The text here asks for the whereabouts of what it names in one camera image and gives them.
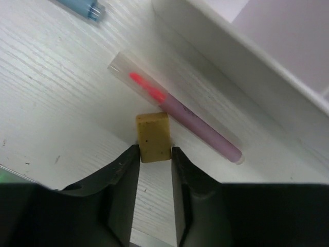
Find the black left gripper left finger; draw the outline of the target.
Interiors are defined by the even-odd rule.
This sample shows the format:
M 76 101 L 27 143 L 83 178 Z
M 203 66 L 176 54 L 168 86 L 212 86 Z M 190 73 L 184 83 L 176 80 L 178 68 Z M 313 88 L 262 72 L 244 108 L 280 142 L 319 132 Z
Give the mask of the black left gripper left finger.
M 139 168 L 132 145 L 62 190 L 1 183 L 1 246 L 129 246 Z

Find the yellow brown eraser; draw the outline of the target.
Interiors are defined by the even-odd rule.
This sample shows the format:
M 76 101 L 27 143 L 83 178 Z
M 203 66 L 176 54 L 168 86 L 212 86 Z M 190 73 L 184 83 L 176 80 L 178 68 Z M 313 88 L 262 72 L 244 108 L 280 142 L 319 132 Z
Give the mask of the yellow brown eraser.
M 136 116 L 138 145 L 142 163 L 171 159 L 169 117 L 165 112 Z

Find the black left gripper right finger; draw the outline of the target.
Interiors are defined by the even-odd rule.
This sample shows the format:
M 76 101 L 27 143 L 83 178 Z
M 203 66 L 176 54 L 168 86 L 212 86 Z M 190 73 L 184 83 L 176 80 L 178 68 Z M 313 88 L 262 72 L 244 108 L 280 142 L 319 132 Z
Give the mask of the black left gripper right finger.
M 172 149 L 178 246 L 328 246 L 325 184 L 220 183 Z

